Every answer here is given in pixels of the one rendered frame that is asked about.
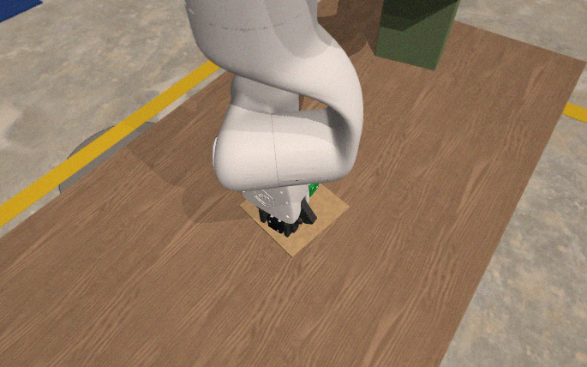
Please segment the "green die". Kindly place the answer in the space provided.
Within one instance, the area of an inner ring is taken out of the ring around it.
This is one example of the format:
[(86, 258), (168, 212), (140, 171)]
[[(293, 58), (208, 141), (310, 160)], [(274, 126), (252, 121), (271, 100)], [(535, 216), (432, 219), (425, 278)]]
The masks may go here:
[(312, 184), (308, 185), (309, 197), (314, 194), (314, 192), (318, 189), (318, 187), (319, 187), (318, 183), (312, 183)]

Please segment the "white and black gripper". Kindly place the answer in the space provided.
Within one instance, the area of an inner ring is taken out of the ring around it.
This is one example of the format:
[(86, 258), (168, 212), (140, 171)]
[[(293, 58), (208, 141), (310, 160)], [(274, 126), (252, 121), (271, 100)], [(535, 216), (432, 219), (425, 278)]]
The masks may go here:
[(308, 184), (265, 190), (242, 191), (243, 197), (259, 208), (262, 223), (270, 214), (284, 222), (285, 236), (295, 233), (299, 224), (313, 225), (317, 217), (309, 203)]

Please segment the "black die with white pips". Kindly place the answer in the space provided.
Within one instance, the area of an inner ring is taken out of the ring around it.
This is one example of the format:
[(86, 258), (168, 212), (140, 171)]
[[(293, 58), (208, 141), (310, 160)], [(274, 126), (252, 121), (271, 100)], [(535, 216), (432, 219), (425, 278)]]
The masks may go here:
[(276, 232), (279, 232), (280, 234), (284, 232), (284, 222), (282, 220), (279, 220), (276, 217), (269, 214), (267, 216), (267, 223), (268, 226)]

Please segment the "tan flat square mat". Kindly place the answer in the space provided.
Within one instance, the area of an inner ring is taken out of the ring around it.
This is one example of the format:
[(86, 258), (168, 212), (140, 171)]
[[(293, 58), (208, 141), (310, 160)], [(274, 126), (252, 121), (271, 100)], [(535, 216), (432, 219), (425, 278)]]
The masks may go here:
[(239, 207), (293, 258), (350, 208), (321, 183), (314, 194), (309, 197), (308, 204), (317, 217), (316, 221), (313, 225), (299, 224), (296, 232), (292, 232), (289, 237), (285, 236), (285, 232), (280, 234), (273, 230), (268, 226), (267, 221), (262, 223), (259, 208), (251, 202), (246, 200)]

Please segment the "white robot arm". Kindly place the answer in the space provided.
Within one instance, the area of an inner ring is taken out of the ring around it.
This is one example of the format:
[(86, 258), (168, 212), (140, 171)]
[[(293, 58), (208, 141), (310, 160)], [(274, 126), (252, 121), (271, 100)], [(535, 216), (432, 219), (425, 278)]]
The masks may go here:
[[(183, 1), (197, 46), (235, 74), (213, 142), (220, 184), (251, 191), (345, 177), (362, 134), (362, 89), (317, 21), (318, 0)], [(298, 94), (327, 108), (299, 111)]]

